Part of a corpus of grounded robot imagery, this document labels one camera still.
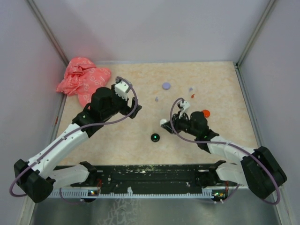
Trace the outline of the black earbud charging case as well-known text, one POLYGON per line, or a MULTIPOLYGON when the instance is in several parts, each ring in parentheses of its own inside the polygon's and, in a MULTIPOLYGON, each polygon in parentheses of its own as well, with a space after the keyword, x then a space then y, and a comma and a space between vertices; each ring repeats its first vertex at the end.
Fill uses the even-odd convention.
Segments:
POLYGON ((151 140, 153 141, 153 142, 158 142, 159 140, 160 140, 160 135, 159 134, 157 134, 157 133, 153 133, 152 135, 151 135, 151 140))

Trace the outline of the orange earbud charging case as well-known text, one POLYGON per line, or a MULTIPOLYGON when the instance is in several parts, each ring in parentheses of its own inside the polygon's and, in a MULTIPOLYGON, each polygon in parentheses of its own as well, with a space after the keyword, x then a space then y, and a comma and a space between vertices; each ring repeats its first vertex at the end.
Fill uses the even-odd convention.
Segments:
POLYGON ((205 118, 210 117, 210 111, 209 110, 204 109, 202 112, 203 112, 205 118))

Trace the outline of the white earbud charging case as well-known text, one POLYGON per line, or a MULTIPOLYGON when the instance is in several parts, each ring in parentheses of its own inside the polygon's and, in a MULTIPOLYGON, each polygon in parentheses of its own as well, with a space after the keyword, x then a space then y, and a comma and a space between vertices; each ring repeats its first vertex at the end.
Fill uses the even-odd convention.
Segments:
POLYGON ((160 120, 160 126, 162 126, 162 125, 164 125, 164 124, 166 124, 166 123, 168 123, 169 121, 167 120, 167 119, 161 119, 160 120))

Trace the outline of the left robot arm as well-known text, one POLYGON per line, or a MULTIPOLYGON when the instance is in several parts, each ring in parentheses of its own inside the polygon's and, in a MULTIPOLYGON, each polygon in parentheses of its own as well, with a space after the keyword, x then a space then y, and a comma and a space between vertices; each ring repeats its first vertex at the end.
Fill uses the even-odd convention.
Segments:
POLYGON ((133 119, 142 108, 136 95, 132 98, 132 105, 128 106, 128 92, 133 90, 132 86, 122 82, 112 85, 111 88, 98 88, 92 95, 91 102, 77 114, 57 139, 29 160, 19 159, 14 164, 13 183, 34 203, 45 200, 54 189, 78 183, 94 185, 98 180, 97 169, 90 163, 84 161, 59 170, 56 166, 103 126, 111 125, 110 118, 114 115, 123 115, 117 122, 128 117, 133 119))

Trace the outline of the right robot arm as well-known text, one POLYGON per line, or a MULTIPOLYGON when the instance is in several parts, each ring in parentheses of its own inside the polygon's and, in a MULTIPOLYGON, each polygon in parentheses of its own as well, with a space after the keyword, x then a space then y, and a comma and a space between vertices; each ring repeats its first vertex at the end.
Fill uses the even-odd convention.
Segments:
POLYGON ((279 187, 287 181, 287 176, 268 148, 241 147, 224 139, 209 128, 204 113, 199 111, 190 116, 174 114, 171 120, 162 119, 160 126, 170 134, 192 135, 200 149, 226 159, 214 164, 209 174, 212 184, 218 186, 231 181, 247 186, 260 199, 266 199, 273 192, 280 198, 279 187))

